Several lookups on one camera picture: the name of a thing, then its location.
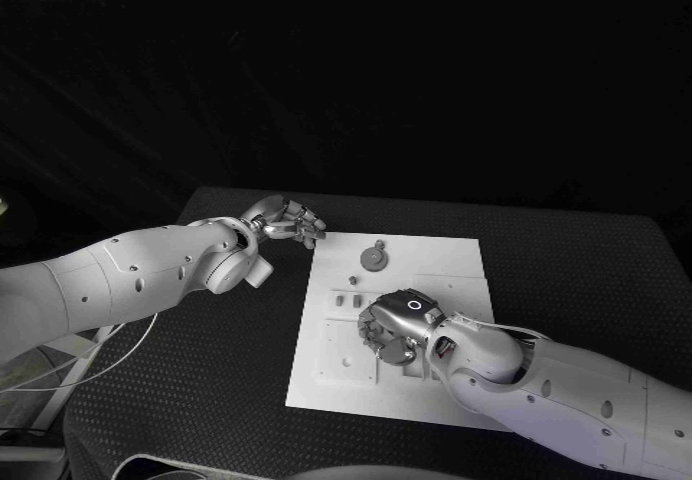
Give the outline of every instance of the black table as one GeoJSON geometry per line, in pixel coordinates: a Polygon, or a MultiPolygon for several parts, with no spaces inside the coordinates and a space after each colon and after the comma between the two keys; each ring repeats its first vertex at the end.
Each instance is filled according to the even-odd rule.
{"type": "MultiPolygon", "coordinates": [[[[202,188],[179,224],[238,216],[276,192],[202,188]]],[[[692,288],[645,217],[303,193],[341,232],[480,240],[495,318],[594,350],[692,390],[692,288]]],[[[390,464],[470,478],[626,478],[515,434],[284,406],[313,253],[269,241],[260,289],[195,292],[159,316],[132,358],[78,387],[65,434],[74,478],[109,478],[147,453],[282,478],[320,467],[390,464]]],[[[129,325],[91,372],[149,325],[129,325]]]]}

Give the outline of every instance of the black background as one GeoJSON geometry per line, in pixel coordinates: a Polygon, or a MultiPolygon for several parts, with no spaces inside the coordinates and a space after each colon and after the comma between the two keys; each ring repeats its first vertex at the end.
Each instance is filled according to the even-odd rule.
{"type": "Polygon", "coordinates": [[[2,3],[2,266],[209,185],[646,215],[692,271],[688,5],[142,3],[2,3]]]}

